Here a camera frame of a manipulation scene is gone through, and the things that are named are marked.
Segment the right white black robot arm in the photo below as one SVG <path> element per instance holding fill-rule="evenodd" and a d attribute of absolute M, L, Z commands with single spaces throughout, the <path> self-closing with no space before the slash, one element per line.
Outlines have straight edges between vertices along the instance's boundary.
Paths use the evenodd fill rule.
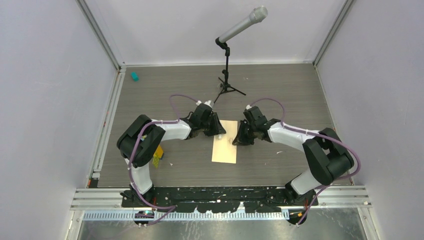
<path fill-rule="evenodd" d="M 268 120 L 257 106 L 248 105 L 243 112 L 234 146 L 253 145 L 255 139 L 283 144 L 305 154 L 308 168 L 289 181 L 283 190 L 291 205 L 299 205 L 306 194 L 320 186 L 329 186 L 354 166 L 354 159 L 334 130 L 309 131 L 272 118 Z"/>

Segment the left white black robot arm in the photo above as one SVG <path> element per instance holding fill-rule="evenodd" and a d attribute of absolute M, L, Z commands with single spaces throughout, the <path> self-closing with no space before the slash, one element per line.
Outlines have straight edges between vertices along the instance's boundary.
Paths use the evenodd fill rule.
<path fill-rule="evenodd" d="M 200 102 L 188 116 L 177 120 L 154 120 L 145 114 L 135 119 L 118 138 L 116 147 L 125 159 L 136 203 L 141 207 L 148 207 L 153 202 L 151 189 L 154 185 L 149 162 L 160 143 L 169 140 L 190 140 L 201 133 L 207 137 L 226 133 L 218 114 L 209 103 Z"/>

